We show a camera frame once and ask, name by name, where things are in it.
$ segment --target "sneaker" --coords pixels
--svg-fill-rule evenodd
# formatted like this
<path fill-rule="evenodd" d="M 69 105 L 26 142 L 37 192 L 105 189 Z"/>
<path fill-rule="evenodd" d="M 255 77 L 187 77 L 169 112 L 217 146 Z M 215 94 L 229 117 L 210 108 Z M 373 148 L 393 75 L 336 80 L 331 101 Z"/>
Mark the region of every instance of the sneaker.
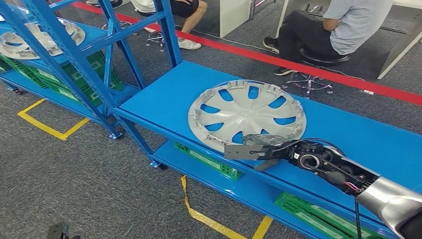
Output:
<path fill-rule="evenodd" d="M 155 32 L 154 29 L 149 28 L 149 27 L 144 27 L 144 30 L 147 31 L 147 32 L 149 32 L 149 33 Z"/>
<path fill-rule="evenodd" d="M 190 41 L 187 39 L 178 38 L 179 47 L 182 49 L 187 50 L 196 50 L 199 49 L 202 45 L 199 43 L 196 43 L 194 41 Z"/>
<path fill-rule="evenodd" d="M 280 67 L 277 70 L 274 70 L 274 75 L 285 76 L 285 75 L 288 75 L 288 74 L 294 73 L 294 72 L 297 72 L 297 71 L 292 70 L 292 69 L 288 69 L 288 68 L 284 68 L 284 67 Z"/>
<path fill-rule="evenodd" d="M 278 50 L 278 42 L 277 39 L 272 38 L 271 36 L 267 36 L 262 40 L 262 44 L 268 49 L 270 49 L 272 52 L 280 54 L 280 51 Z"/>
<path fill-rule="evenodd" d="M 87 0 L 85 3 L 91 6 L 96 6 L 96 7 L 100 6 L 100 4 L 98 3 L 98 0 Z"/>

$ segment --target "robotic arm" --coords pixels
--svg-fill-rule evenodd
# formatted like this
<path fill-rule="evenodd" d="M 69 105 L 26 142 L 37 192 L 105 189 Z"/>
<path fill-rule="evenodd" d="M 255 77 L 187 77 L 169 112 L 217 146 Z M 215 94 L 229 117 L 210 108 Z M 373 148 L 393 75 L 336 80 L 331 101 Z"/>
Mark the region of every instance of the robotic arm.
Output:
<path fill-rule="evenodd" d="M 355 197 L 356 202 L 379 217 L 400 239 L 422 238 L 422 195 L 348 159 L 325 140 L 305 138 L 278 145 L 226 145 L 224 157 L 264 160 L 255 167 L 259 171 L 285 159 Z"/>

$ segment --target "gray carpet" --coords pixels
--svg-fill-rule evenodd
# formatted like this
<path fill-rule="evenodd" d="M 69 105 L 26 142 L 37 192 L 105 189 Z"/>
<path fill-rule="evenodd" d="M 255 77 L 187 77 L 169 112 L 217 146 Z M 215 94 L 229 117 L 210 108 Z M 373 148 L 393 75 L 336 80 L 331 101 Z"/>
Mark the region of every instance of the gray carpet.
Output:
<path fill-rule="evenodd" d="M 209 11 L 197 30 L 217 34 L 218 1 L 209 0 Z M 260 46 L 262 36 L 274 35 L 281 1 L 265 3 L 256 17 L 227 39 Z M 137 16 L 130 4 L 120 13 Z M 65 18 L 101 27 L 102 16 L 66 7 Z M 406 23 L 394 23 L 406 27 Z M 169 69 L 165 53 L 157 46 L 145 47 L 146 33 L 131 36 L 129 44 L 147 83 Z M 379 31 L 340 67 L 346 74 L 421 94 L 422 45 L 415 46 L 383 80 L 376 75 L 396 33 Z M 245 79 L 280 85 L 286 77 L 272 75 L 274 66 L 228 54 L 209 47 L 182 51 L 184 59 Z M 114 67 L 121 79 L 133 82 L 129 67 L 117 49 Z M 371 96 L 343 85 L 334 94 L 315 92 L 312 98 L 349 112 L 422 133 L 419 106 Z M 289 88 L 293 94 L 303 92 Z M 183 203 L 181 174 L 152 169 L 148 159 L 130 137 L 113 141 L 99 125 L 89 122 L 69 137 L 56 139 L 16 115 L 38 100 L 31 94 L 17 96 L 0 88 L 0 239 L 45 238 L 48 227 L 60 221 L 72 232 L 91 239 L 190 239 L 225 238 L 192 219 Z M 66 131 L 81 120 L 68 111 L 44 102 L 29 112 L 36 119 Z M 141 129 L 157 147 L 163 138 Z M 193 181 L 188 181 L 191 206 L 234 231 L 251 238 L 263 215 Z M 304 236 L 273 222 L 266 239 L 303 239 Z"/>

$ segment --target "red floor tape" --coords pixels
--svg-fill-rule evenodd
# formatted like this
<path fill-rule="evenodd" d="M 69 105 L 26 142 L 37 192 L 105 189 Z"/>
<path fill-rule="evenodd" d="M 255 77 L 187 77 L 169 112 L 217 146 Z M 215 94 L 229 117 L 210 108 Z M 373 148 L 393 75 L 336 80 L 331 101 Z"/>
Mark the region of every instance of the red floor tape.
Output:
<path fill-rule="evenodd" d="M 75 3 L 72 4 L 72 6 L 86 10 L 86 11 L 94 12 L 94 13 L 97 13 L 97 14 L 103 13 L 103 11 L 100 8 L 90 6 L 90 5 L 82 3 L 82 2 L 75 2 Z M 123 15 L 123 14 L 120 14 L 120 13 L 116 13 L 116 17 L 117 17 L 117 19 L 119 19 L 121 21 L 127 21 L 127 22 L 130 22 L 130 23 L 135 23 L 135 22 L 139 21 L 139 19 L 136 18 L 136 17 L 127 16 L 127 15 Z M 156 25 L 156 24 L 152 24 L 148 27 L 150 27 L 154 30 L 159 30 L 159 26 Z M 294 70 L 297 70 L 299 72 L 303 72 L 305 74 L 309 74 L 309 75 L 313 75 L 313 76 L 319 76 L 321 78 L 324 78 L 324 79 L 327 79 L 327 80 L 330 80 L 330 81 L 333 81 L 333 82 L 337 82 L 337 83 L 340 83 L 340 84 L 343 84 L 343 85 L 347 85 L 347 86 L 362 89 L 362 90 L 372 91 L 372 92 L 374 92 L 378 95 L 382 95 L 382 96 L 394 98 L 394 99 L 397 99 L 397 100 L 400 100 L 400 101 L 410 102 L 410 103 L 422 106 L 422 96 L 418 95 L 418 94 L 409 93 L 409 92 L 406 92 L 406 91 L 398 90 L 398 89 L 395 89 L 395 88 L 392 88 L 392 87 L 383 86 L 383 85 L 379 85 L 379 84 L 375 84 L 375 83 L 371 83 L 371 82 L 367 82 L 367 81 L 362 81 L 362 80 L 359 80 L 359 79 L 344 76 L 344 75 L 337 74 L 337 73 L 334 73 L 334 72 L 318 69 L 318 68 L 315 68 L 315 67 L 306 66 L 306 65 L 303 65 L 303 64 L 286 61 L 286 60 L 280 59 L 278 57 L 270 56 L 270 55 L 263 54 L 263 53 L 260 53 L 260 52 L 257 52 L 257 51 L 252 51 L 252 50 L 248 50 L 248 49 L 244 49 L 244 48 L 240 48 L 240 47 L 216 42 L 216 41 L 213 41 L 213 40 L 209 40 L 209 39 L 206 39 L 206 38 L 203 38 L 203 37 L 183 33 L 183 32 L 180 32 L 180 31 L 177 31 L 177 35 L 179 37 L 183 37 L 183 38 L 195 41 L 197 43 L 200 43 L 202 45 L 209 46 L 209 47 L 212 47 L 212 48 L 215 48 L 215 49 L 219 49 L 219 50 L 222 50 L 222 51 L 225 51 L 225 52 L 229 52 L 229 53 L 232 53 L 232 54 L 247 57 L 247 58 L 254 59 L 254 60 L 257 60 L 257 61 L 261 61 L 261 62 L 266 62 L 266 63 L 273 64 L 273 65 L 276 65 L 276 66 L 282 66 L 282 67 L 294 69 Z"/>

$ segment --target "black pants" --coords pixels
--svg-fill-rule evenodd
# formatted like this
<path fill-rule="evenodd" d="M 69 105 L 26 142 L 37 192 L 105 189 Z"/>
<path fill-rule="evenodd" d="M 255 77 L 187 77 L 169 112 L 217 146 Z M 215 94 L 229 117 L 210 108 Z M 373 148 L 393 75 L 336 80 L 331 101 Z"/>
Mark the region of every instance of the black pants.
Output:
<path fill-rule="evenodd" d="M 193 0 L 191 4 L 186 4 L 182 1 L 170 0 L 173 15 L 188 18 L 194 14 L 199 6 L 198 0 Z"/>
<path fill-rule="evenodd" d="M 306 11 L 289 14 L 279 30 L 278 48 L 280 57 L 300 62 L 299 49 L 305 45 L 309 50 L 323 56 L 339 56 L 330 41 L 331 32 L 322 23 L 313 19 Z"/>

